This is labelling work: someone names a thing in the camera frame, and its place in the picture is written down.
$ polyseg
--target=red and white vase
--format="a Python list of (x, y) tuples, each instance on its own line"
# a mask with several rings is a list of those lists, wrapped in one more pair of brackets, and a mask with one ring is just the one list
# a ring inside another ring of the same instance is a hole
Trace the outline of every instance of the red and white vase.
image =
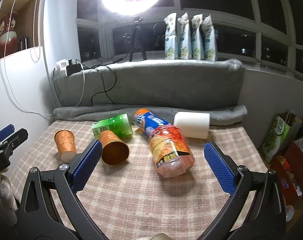
[(15, 17), (17, 16), (17, 12), (12, 12), (11, 14), (11, 22), (10, 13), (7, 13), (4, 17), (2, 17), (0, 21), (0, 31), (2, 35), (0, 36), (0, 57), (5, 56), (5, 46), (6, 46), (6, 56), (10, 55), (14, 52), (17, 44), (17, 34), (13, 30), (16, 25)]

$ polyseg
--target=plaid tablecloth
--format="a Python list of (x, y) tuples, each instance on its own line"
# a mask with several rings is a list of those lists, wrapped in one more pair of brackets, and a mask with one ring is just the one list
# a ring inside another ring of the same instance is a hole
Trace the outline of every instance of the plaid tablecloth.
[[(93, 139), (91, 124), (54, 122), (13, 170), (10, 180), (15, 197), (21, 199), (31, 167), (45, 171), (62, 163), (53, 139), (58, 130), (71, 130), (77, 151), (82, 152)], [(246, 165), (251, 171), (267, 171), (244, 128), (236, 124), (211, 127), (208, 140), (188, 138), (194, 166), (179, 177), (163, 179), (155, 171), (148, 142), (133, 128), (128, 161), (116, 167), (99, 162), (85, 189), (77, 193), (89, 215), (111, 240), (152, 237), (158, 233), (177, 240), (196, 239), (202, 234), (229, 197), (204, 158), (203, 147), (208, 141), (216, 142), (237, 165)], [(72, 228), (56, 191), (52, 193), (64, 224)], [(245, 219), (253, 196), (251, 193), (248, 197), (234, 228)]]

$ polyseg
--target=plastic refill bag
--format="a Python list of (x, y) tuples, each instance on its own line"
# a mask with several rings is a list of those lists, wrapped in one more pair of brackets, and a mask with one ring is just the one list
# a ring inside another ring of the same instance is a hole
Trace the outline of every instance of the plastic refill bag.
[(167, 24), (165, 32), (165, 59), (178, 59), (176, 17), (177, 13), (171, 13), (164, 19), (164, 22)]
[(205, 49), (205, 59), (210, 61), (217, 60), (217, 44), (215, 29), (211, 15), (206, 17), (202, 23), (202, 29), (205, 33), (204, 49)]
[(203, 40), (201, 36), (201, 24), (203, 22), (203, 15), (195, 15), (192, 18), (192, 52), (193, 52), (193, 59), (202, 60), (204, 59), (204, 46)]
[(185, 13), (178, 18), (178, 22), (180, 23), (179, 58), (192, 59), (191, 27), (188, 14)]

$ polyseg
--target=white cylinder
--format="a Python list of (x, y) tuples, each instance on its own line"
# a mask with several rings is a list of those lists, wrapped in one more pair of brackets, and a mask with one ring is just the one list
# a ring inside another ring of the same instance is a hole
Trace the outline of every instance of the white cylinder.
[(174, 117), (174, 126), (185, 137), (207, 139), (210, 128), (210, 115), (206, 113), (178, 112)]

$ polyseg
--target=tripod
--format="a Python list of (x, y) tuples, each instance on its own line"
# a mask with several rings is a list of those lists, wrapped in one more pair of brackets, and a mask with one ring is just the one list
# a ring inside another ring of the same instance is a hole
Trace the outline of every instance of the tripod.
[(130, 44), (129, 62), (133, 61), (133, 51), (135, 49), (134, 46), (135, 46), (136, 35), (138, 36), (138, 41), (139, 41), (140, 46), (141, 46), (141, 56), (142, 56), (143, 60), (147, 60), (146, 45), (145, 45), (144, 39), (142, 38), (141, 30), (140, 30), (140, 23), (141, 23), (142, 20), (143, 20), (143, 18), (140, 18), (139, 16), (136, 16), (134, 18), (135, 26), (133, 27), (133, 31), (130, 35), (130, 41), (129, 41), (129, 44)]

